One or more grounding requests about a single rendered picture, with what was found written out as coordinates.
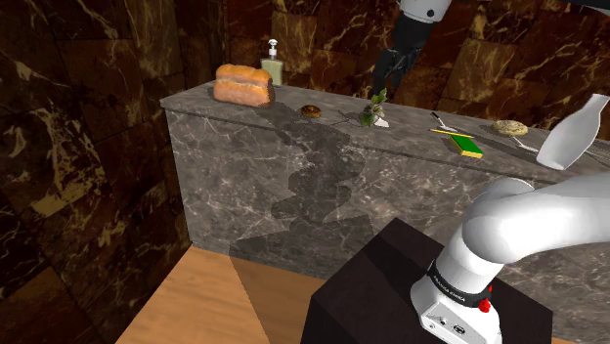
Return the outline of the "green soap dispenser bottle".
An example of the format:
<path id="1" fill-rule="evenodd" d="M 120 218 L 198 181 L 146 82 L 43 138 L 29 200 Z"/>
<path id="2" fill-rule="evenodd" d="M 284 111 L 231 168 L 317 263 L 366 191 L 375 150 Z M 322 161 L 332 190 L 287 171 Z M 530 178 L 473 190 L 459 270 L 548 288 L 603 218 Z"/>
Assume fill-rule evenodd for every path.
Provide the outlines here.
<path id="1" fill-rule="evenodd" d="M 282 86 L 283 61 L 278 58 L 278 41 L 276 39 L 270 39 L 268 44 L 268 57 L 261 60 L 261 67 L 270 73 L 274 86 Z"/>

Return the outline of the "yellow pencil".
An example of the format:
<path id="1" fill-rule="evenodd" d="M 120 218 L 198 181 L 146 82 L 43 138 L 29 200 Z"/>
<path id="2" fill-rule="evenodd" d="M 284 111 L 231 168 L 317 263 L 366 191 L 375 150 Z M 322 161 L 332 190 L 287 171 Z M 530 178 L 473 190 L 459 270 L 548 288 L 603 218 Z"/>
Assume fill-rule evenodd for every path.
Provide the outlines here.
<path id="1" fill-rule="evenodd" d="M 456 136 L 456 137 L 463 137 L 463 138 L 468 138 L 468 139 L 474 139 L 474 136 L 471 136 L 471 135 L 466 135 L 466 134 L 460 134 L 460 133 L 458 133 L 458 132 L 445 131 L 445 130 L 440 130 L 440 129 L 429 129 L 429 131 L 431 131 L 431 132 L 435 132 L 435 133 L 440 133 L 440 134 L 446 134 L 446 135 L 450 135 L 450 136 Z"/>

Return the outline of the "dark robot stand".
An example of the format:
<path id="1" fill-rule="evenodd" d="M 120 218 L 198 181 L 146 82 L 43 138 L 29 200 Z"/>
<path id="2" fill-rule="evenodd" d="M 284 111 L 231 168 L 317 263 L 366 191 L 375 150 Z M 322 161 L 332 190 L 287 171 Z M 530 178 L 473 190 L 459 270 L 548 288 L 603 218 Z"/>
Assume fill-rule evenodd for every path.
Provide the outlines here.
<path id="1" fill-rule="evenodd" d="M 411 302 L 444 246 L 393 219 L 311 297 L 300 344 L 445 344 Z M 551 344 L 553 312 L 500 279 L 492 282 L 502 344 Z"/>

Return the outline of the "green and yellow sponge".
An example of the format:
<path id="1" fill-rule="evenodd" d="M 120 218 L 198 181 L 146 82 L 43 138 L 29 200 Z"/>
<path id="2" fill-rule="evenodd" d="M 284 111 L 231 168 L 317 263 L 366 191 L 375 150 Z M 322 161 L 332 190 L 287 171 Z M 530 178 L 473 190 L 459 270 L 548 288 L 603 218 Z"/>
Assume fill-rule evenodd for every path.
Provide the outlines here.
<path id="1" fill-rule="evenodd" d="M 462 156 L 473 158 L 481 158 L 483 156 L 481 149 L 468 137 L 451 135 L 451 142 Z"/>

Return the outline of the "tan cookie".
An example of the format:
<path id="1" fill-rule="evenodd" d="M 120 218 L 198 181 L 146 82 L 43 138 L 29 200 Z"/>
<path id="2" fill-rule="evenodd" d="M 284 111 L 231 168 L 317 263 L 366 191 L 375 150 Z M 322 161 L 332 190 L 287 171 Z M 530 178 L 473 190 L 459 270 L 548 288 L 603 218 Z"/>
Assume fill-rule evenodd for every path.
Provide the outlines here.
<path id="1" fill-rule="evenodd" d="M 492 124 L 492 129 L 509 137 L 523 136 L 528 133 L 528 127 L 515 120 L 497 120 Z"/>

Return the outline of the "white bottle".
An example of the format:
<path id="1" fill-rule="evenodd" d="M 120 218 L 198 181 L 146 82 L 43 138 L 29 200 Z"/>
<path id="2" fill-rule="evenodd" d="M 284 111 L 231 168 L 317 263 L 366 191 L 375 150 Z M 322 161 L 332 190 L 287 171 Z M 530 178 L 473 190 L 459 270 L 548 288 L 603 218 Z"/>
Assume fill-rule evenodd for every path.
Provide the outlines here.
<path id="1" fill-rule="evenodd" d="M 601 112 L 610 96 L 592 94 L 582 108 L 565 117 L 548 134 L 536 160 L 555 170 L 565 170 L 578 160 L 596 138 Z"/>

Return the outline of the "metal spatula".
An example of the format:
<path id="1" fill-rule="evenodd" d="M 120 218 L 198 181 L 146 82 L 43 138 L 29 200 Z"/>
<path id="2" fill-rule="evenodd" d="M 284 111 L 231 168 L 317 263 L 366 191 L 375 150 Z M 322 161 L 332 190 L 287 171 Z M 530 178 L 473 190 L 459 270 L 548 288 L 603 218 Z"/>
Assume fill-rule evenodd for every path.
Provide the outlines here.
<path id="1" fill-rule="evenodd" d="M 434 120 L 438 123 L 438 129 L 443 130 L 443 131 L 448 131 L 448 132 L 453 132 L 453 133 L 457 133 L 458 130 L 447 126 L 443 120 L 439 117 L 439 115 L 437 113 L 435 113 L 434 111 L 430 112 L 430 115 L 434 118 Z"/>

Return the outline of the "orange bread loaf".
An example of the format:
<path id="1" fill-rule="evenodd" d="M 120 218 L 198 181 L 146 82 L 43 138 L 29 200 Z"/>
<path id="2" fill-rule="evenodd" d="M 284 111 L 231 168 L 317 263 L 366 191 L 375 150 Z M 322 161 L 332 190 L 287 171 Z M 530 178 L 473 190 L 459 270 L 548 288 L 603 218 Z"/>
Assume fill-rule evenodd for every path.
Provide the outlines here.
<path id="1" fill-rule="evenodd" d="M 220 102 L 268 108 L 275 101 L 273 78 L 262 68 L 222 64 L 216 70 L 213 97 Z"/>

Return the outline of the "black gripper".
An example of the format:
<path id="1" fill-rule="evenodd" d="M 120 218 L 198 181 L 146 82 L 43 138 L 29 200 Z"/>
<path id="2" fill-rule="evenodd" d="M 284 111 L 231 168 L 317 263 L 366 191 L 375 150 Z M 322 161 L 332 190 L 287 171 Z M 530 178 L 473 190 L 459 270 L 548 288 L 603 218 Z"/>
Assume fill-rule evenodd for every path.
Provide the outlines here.
<path id="1" fill-rule="evenodd" d="M 378 95 L 385 88 L 391 72 L 391 86 L 394 90 L 398 89 L 409 67 L 414 65 L 425 46 L 434 25 L 434 22 L 421 22 L 405 15 L 397 19 L 391 35 L 393 47 L 380 52 L 371 73 L 373 95 Z"/>

